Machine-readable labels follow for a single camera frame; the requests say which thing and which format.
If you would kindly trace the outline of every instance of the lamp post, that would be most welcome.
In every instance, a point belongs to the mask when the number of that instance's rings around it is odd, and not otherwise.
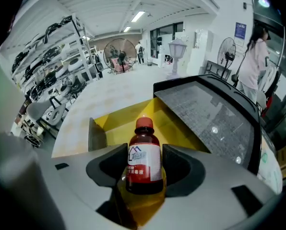
[[[174,59],[174,64],[172,73],[168,74],[167,79],[176,79],[179,78],[179,75],[177,74],[177,63],[178,60],[183,57],[187,45],[179,38],[174,39],[172,42],[168,43],[168,45],[170,47],[170,55]]]

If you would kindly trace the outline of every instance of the person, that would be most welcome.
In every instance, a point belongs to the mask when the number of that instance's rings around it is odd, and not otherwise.
[[[144,58],[143,58],[143,47],[141,46],[140,41],[138,42],[137,46],[135,47],[136,51],[137,51],[137,55],[138,55],[138,59],[139,59],[139,63],[141,64],[141,60],[142,63],[144,63]]]
[[[255,104],[259,74],[261,71],[266,70],[269,65],[269,53],[266,44],[268,37],[269,34],[266,28],[255,26],[238,75],[237,89]]]

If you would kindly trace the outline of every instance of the bottle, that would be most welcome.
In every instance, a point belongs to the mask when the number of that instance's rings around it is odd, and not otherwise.
[[[141,195],[159,193],[163,189],[162,165],[153,121],[148,117],[138,118],[134,132],[128,149],[126,190]]]

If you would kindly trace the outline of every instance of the ceiling light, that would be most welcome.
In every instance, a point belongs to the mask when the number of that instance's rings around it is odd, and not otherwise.
[[[85,36],[83,35],[83,36],[82,36],[82,38],[83,38],[83,39],[85,39]],[[90,38],[89,38],[89,37],[86,37],[86,39],[87,39],[87,40],[90,40]]]
[[[136,22],[144,13],[145,13],[144,11],[138,12],[131,22]]]
[[[262,5],[264,8],[269,8],[270,3],[269,0],[258,0],[259,4]]]
[[[127,27],[125,28],[124,32],[125,32],[125,33],[128,32],[129,29],[130,29],[130,26],[127,26]]]

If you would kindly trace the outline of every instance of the wall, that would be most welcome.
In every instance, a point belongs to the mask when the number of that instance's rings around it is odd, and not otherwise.
[[[140,42],[144,48],[144,62],[147,62],[147,59],[151,56],[151,34],[149,30],[146,30],[142,33],[142,39]]]
[[[14,63],[14,60],[16,58],[16,56],[19,54],[20,52],[16,52],[16,53],[12,53],[12,54],[8,54],[5,51],[0,52],[0,66],[3,70],[3,72],[5,73],[5,75],[12,80],[12,65]]]
[[[113,36],[113,37],[108,37],[104,39],[99,39],[96,41],[89,41],[90,46],[96,45],[97,50],[104,50],[106,45],[110,43],[112,40],[117,39],[117,38],[124,38],[132,42],[134,46],[138,44],[138,42],[142,39],[141,34],[132,34],[132,35],[121,35],[121,36]]]
[[[184,22],[184,31],[194,32],[196,29],[210,30],[214,34],[214,40],[212,44],[212,50],[207,53],[208,60],[217,62],[218,50],[223,40],[227,37],[234,38],[236,22],[247,25],[244,47],[237,46],[236,58],[231,65],[232,72],[236,72],[241,60],[243,58],[243,52],[246,50],[246,44],[248,43],[252,28],[253,28],[253,7],[252,0],[215,0],[219,5],[220,10],[218,15],[210,14],[198,14],[186,16],[180,21]],[[247,9],[243,9],[243,3],[248,3]],[[143,32],[143,41],[147,40],[148,55],[150,55],[150,30]]]
[[[237,46],[236,58],[233,61],[230,69],[232,74],[235,73],[243,59],[243,52],[246,51],[246,44],[250,40],[253,29],[253,7],[252,0],[216,0],[220,6],[218,15],[212,20],[207,28],[214,33],[212,50],[207,56],[208,60],[217,62],[217,55],[221,43],[227,37],[234,38],[236,22],[247,25],[244,46]],[[243,3],[246,2],[247,9],[243,9]]]

